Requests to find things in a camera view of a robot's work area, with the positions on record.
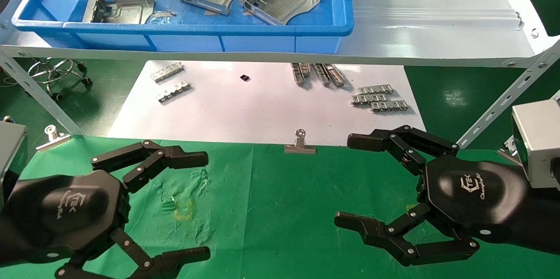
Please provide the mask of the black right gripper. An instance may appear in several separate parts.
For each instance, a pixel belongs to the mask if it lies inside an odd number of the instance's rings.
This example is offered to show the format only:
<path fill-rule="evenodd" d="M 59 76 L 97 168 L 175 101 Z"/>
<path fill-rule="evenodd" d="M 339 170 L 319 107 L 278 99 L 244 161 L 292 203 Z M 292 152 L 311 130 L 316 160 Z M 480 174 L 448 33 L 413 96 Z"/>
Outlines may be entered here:
<path fill-rule="evenodd" d="M 352 133 L 347 146 L 386 151 L 412 175 L 424 173 L 422 201 L 426 203 L 392 223 L 343 212 L 335 215 L 337 227 L 358 232 L 365 245 L 384 249 L 401 265 L 469 259 L 480 248 L 471 237 L 483 241 L 518 241 L 523 237 L 526 224 L 521 213 L 528 182 L 520 167 L 458 159 L 454 156 L 459 145 L 409 125 L 375 129 L 371 134 Z M 427 163 L 421 152 L 437 158 Z M 452 240 L 423 244 L 406 241 L 404 236 L 425 220 Z"/>

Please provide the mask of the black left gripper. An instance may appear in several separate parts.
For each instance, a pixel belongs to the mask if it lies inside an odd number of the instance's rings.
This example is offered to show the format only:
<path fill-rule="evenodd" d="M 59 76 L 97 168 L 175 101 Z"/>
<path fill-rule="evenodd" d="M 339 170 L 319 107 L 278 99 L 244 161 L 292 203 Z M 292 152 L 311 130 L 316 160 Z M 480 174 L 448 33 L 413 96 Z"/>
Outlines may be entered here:
<path fill-rule="evenodd" d="M 210 249 L 149 257 L 123 230 L 130 212 L 127 192 L 138 192 L 164 169 L 208 163 L 206 152 L 146 140 L 94 156 L 95 171 L 87 175 L 20 179 L 7 199 L 7 257 L 72 257 L 56 271 L 56 279 L 108 279 L 83 266 L 116 244 L 137 265 L 129 279 L 175 279 L 184 265 L 210 259 Z M 109 174 L 132 165 L 122 183 Z"/>

